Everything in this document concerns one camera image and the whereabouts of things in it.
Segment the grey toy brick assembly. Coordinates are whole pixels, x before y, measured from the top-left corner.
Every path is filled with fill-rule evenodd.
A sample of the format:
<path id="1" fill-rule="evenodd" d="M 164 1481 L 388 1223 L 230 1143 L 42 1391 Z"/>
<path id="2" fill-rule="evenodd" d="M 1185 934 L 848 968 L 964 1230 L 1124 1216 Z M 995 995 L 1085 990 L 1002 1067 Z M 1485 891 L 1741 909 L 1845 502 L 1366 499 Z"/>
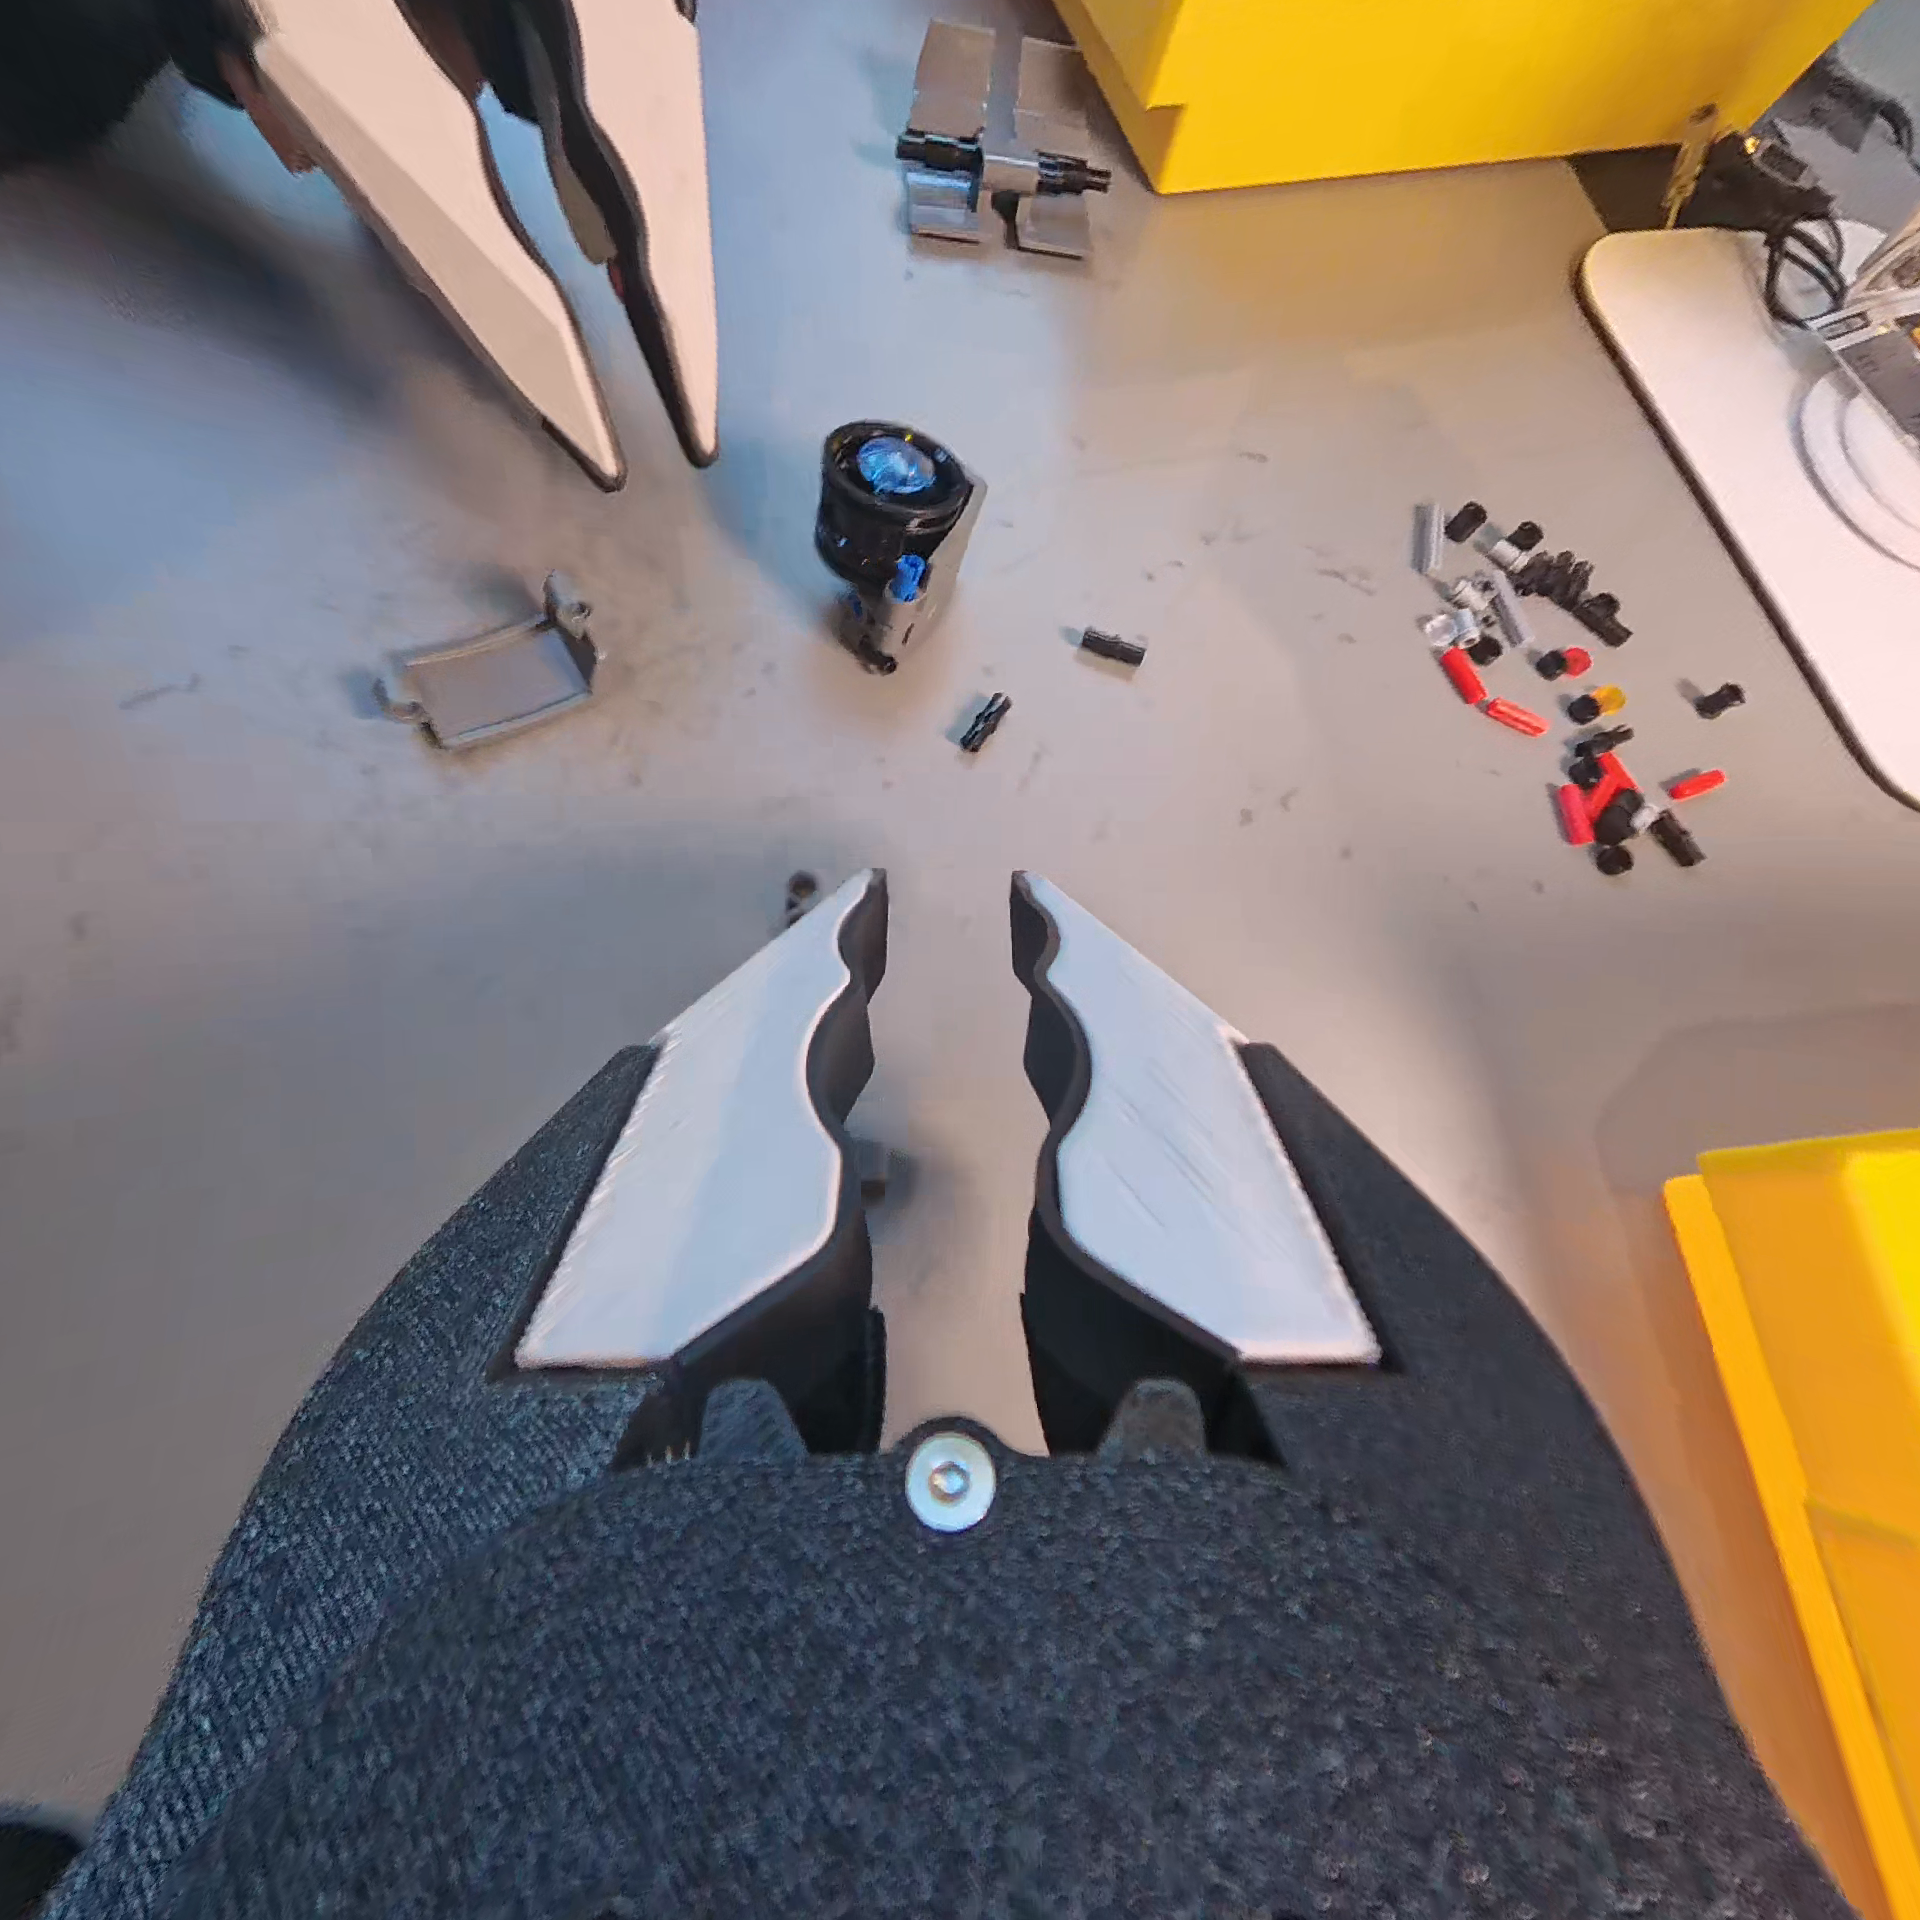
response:
<path id="1" fill-rule="evenodd" d="M 1114 189 L 1088 153 L 1088 64 L 1069 45 L 1024 37 L 1012 101 L 998 107 L 997 45 L 990 27 L 928 26 L 896 139 L 902 226 L 921 242 L 998 237 L 1030 257 L 1085 262 L 1088 202 Z"/>

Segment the pile of small toy parts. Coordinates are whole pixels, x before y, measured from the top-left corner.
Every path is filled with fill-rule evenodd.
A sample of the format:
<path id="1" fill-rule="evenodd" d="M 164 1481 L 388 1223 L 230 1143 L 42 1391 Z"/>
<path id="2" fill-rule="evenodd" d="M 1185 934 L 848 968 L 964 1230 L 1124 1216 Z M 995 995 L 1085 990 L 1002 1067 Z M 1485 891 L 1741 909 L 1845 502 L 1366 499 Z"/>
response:
<path id="1" fill-rule="evenodd" d="M 1627 691 L 1602 670 L 1633 641 L 1621 603 L 1573 550 L 1553 550 L 1534 520 L 1500 521 L 1468 499 L 1451 511 L 1420 502 L 1409 562 L 1430 590 L 1414 621 L 1454 698 L 1492 727 L 1553 754 L 1547 803 L 1562 847 L 1608 881 L 1658 853 L 1681 874 L 1708 863 L 1688 810 L 1728 784 L 1720 766 L 1638 778 Z"/>

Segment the black toy lens assembly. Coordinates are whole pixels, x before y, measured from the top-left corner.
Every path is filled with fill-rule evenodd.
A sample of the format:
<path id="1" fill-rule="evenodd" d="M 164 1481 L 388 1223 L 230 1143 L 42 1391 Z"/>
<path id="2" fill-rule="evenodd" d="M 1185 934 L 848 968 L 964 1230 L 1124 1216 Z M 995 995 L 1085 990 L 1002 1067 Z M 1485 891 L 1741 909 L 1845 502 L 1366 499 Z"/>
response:
<path id="1" fill-rule="evenodd" d="M 986 479 L 920 429 L 853 422 L 824 442 L 813 552 L 866 672 L 898 672 L 940 630 L 986 503 Z"/>

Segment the clear plastic bag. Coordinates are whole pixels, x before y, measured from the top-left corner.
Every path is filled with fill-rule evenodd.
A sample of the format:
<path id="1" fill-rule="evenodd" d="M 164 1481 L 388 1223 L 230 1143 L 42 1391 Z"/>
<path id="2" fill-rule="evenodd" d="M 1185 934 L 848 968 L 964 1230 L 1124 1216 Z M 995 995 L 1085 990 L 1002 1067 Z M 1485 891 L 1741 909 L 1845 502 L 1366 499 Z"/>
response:
<path id="1" fill-rule="evenodd" d="M 1829 359 L 1796 422 L 1804 464 L 1861 541 L 1918 573 L 1918 214 L 1808 326 Z"/>

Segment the white rounded board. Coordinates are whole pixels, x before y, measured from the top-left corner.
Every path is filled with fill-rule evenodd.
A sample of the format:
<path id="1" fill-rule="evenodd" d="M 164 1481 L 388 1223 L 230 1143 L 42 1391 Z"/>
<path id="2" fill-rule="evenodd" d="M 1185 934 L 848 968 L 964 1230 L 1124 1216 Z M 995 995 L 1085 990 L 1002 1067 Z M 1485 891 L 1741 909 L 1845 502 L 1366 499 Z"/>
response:
<path id="1" fill-rule="evenodd" d="M 1740 231 L 1612 231 L 1576 291 L 1843 743 L 1916 810 L 1916 450 L 1761 269 Z"/>

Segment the yellow storage bin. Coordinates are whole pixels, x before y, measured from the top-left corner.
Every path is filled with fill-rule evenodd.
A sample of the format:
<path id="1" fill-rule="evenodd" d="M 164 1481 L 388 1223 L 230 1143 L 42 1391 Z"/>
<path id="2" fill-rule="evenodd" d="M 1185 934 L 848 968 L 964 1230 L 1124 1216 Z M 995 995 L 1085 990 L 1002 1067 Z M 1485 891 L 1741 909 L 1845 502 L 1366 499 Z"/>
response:
<path id="1" fill-rule="evenodd" d="M 1720 1149 L 1665 1213 L 1865 1850 L 1918 1917 L 1918 1134 Z"/>
<path id="2" fill-rule="evenodd" d="M 1744 128 L 1865 3 L 1058 3 L 1163 197 Z"/>

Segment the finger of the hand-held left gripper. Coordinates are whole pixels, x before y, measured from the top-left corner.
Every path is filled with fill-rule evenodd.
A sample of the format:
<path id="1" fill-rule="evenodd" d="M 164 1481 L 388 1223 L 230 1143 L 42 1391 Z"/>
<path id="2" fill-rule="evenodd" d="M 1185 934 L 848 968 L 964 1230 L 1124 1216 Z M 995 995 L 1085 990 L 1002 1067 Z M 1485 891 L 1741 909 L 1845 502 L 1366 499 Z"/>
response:
<path id="1" fill-rule="evenodd" d="M 248 6 L 248 80 L 589 480 L 626 464 L 586 337 L 506 194 L 474 99 L 403 6 Z"/>
<path id="2" fill-rule="evenodd" d="M 717 312 L 698 6 L 512 6 L 548 152 L 596 217 L 691 466 L 717 457 Z"/>

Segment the grey curved toy panel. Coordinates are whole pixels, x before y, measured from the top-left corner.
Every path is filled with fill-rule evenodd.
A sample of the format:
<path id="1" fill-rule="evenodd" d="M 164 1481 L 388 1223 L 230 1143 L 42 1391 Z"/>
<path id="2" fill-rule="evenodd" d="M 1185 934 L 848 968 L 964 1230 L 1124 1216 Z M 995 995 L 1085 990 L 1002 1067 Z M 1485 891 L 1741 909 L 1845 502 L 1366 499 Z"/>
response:
<path id="1" fill-rule="evenodd" d="M 436 753 L 476 753 L 586 706 L 598 666 L 592 601 L 552 573 L 536 615 L 394 656 L 373 705 Z"/>

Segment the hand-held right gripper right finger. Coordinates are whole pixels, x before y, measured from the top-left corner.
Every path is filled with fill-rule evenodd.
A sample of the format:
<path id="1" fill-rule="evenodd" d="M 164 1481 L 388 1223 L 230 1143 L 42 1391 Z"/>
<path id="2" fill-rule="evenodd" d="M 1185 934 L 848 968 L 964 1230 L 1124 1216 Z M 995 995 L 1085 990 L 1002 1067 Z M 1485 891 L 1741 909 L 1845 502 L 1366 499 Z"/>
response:
<path id="1" fill-rule="evenodd" d="M 1036 871 L 1010 879 L 1045 1121 L 1021 1333 L 1052 1455 L 1182 1389 L 1202 1446 L 1274 1455 L 1257 1386 L 1373 1381 L 1382 1339 L 1262 1093 L 1253 1042 Z"/>

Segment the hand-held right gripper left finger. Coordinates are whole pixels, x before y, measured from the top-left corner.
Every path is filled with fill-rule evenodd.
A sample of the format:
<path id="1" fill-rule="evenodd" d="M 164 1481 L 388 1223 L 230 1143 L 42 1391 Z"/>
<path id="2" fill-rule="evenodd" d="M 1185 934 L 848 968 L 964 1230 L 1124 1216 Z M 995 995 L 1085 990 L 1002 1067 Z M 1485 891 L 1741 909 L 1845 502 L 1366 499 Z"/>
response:
<path id="1" fill-rule="evenodd" d="M 517 1377 L 645 1377 L 632 1450 L 768 1383 L 809 1450 L 875 1450 L 884 1325 L 848 1119 L 890 949 L 857 871 L 664 1027 L 514 1335 Z"/>

